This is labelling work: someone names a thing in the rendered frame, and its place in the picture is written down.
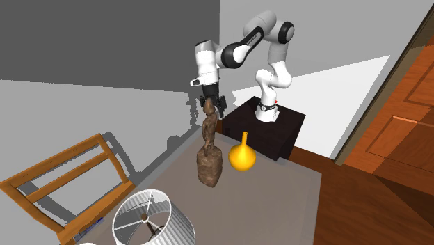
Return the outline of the blue pen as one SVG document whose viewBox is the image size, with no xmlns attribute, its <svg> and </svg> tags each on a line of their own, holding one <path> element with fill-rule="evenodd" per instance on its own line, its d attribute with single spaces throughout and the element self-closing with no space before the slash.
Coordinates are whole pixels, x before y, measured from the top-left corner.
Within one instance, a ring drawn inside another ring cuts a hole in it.
<svg viewBox="0 0 434 245">
<path fill-rule="evenodd" d="M 86 229 L 82 230 L 80 232 L 80 235 L 84 236 L 85 234 L 87 234 L 88 232 L 90 232 L 95 226 L 98 226 L 102 221 L 104 221 L 104 217 L 99 218 L 98 220 L 96 220 L 96 222 L 94 222 L 93 224 L 91 224 L 90 226 L 88 226 Z"/>
</svg>

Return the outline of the grey brown table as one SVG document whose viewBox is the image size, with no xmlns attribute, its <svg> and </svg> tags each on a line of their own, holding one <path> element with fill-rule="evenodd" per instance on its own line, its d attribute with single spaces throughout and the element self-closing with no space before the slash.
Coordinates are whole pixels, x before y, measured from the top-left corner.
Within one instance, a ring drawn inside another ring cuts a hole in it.
<svg viewBox="0 0 434 245">
<path fill-rule="evenodd" d="M 217 185 L 208 187 L 197 174 L 202 144 L 200 132 L 191 135 L 130 196 L 146 189 L 164 192 L 192 223 L 196 245 L 313 245 L 320 173 L 257 155 L 245 172 L 224 160 Z M 79 245 L 116 245 L 111 228 L 121 204 Z"/>
</svg>

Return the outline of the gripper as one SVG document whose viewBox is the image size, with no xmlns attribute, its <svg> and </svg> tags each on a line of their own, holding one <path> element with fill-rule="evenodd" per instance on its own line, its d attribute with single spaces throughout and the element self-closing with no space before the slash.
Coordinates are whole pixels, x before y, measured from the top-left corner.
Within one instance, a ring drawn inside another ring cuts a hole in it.
<svg viewBox="0 0 434 245">
<path fill-rule="evenodd" d="M 217 107 L 220 118 L 224 117 L 224 111 L 227 108 L 225 96 L 219 97 L 219 83 L 202 85 L 203 95 L 200 96 L 200 106 L 204 107 L 207 98 L 217 100 Z"/>
</svg>

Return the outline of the yellow round vase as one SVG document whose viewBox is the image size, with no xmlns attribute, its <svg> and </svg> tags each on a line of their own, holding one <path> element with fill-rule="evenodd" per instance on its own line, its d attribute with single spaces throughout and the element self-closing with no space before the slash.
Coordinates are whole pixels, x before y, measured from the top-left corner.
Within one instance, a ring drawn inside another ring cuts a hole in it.
<svg viewBox="0 0 434 245">
<path fill-rule="evenodd" d="M 241 143 L 231 147 L 228 159 L 231 166 L 240 172 L 250 170 L 256 162 L 256 152 L 248 144 L 248 133 L 243 132 Z"/>
</svg>

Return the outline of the orange wooden door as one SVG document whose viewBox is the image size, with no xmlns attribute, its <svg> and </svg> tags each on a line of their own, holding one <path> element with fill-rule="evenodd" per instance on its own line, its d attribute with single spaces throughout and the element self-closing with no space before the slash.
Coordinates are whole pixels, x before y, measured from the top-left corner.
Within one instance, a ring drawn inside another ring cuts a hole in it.
<svg viewBox="0 0 434 245">
<path fill-rule="evenodd" d="M 434 0 L 334 162 L 434 203 Z"/>
</svg>

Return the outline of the wooden chair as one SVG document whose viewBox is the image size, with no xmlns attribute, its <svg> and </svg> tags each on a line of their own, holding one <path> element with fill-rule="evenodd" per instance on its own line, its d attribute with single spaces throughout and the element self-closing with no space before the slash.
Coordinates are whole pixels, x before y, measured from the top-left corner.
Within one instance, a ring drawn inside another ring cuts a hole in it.
<svg viewBox="0 0 434 245">
<path fill-rule="evenodd" d="M 18 187 L 24 183 L 29 182 L 42 174 L 45 174 L 47 171 L 50 171 L 51 169 L 97 145 L 102 148 L 102 153 L 61 175 L 43 187 L 40 187 L 33 193 L 25 196 L 18 190 Z M 107 193 L 96 203 L 92 204 L 88 209 L 83 211 L 80 215 L 78 215 L 78 217 L 74 218 L 67 225 L 60 225 L 58 222 L 48 217 L 35 206 L 35 203 L 40 199 L 48 196 L 52 192 L 58 190 L 107 159 L 110 160 L 115 167 L 120 179 L 122 180 L 122 183 Z M 58 154 L 44 161 L 41 161 L 40 163 L 4 180 L 3 182 L 0 182 L 0 190 L 9 196 L 32 218 L 48 229 L 54 231 L 61 245 L 75 245 L 77 242 L 74 240 L 74 236 L 85 231 L 85 229 L 89 228 L 98 219 L 106 216 L 123 198 L 127 196 L 127 194 L 131 193 L 134 188 L 134 183 L 127 178 L 118 158 L 114 155 L 101 134 L 91 136 L 90 138 L 73 145 L 62 152 L 59 152 Z"/>
</svg>

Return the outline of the brown figure statue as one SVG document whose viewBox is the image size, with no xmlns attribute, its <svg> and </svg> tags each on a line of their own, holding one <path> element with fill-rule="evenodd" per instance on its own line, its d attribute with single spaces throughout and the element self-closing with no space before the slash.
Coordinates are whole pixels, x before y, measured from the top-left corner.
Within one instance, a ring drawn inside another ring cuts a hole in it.
<svg viewBox="0 0 434 245">
<path fill-rule="evenodd" d="M 204 145 L 197 153 L 198 179 L 208 187 L 215 187 L 223 171 L 223 154 L 214 145 L 218 114 L 211 98 L 206 99 L 203 111 L 206 118 L 202 123 Z"/>
</svg>

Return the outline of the striped shade table lamp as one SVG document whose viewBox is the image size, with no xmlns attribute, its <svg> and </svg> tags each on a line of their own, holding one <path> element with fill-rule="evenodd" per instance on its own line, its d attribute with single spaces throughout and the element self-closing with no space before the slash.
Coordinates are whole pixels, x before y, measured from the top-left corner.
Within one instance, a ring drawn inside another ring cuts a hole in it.
<svg viewBox="0 0 434 245">
<path fill-rule="evenodd" d="M 116 245 L 196 245 L 188 217 L 156 189 L 126 199 L 115 213 L 111 230 Z"/>
</svg>

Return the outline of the dark robot stand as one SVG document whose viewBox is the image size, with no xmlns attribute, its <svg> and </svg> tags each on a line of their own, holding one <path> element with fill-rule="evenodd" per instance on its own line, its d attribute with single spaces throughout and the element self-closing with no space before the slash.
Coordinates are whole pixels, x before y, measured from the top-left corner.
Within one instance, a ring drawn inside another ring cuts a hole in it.
<svg viewBox="0 0 434 245">
<path fill-rule="evenodd" d="M 222 133 L 240 141 L 248 133 L 247 145 L 276 161 L 288 159 L 303 125 L 305 114 L 279 105 L 280 114 L 275 122 L 262 122 L 256 118 L 258 97 L 251 97 L 223 118 Z"/>
</svg>

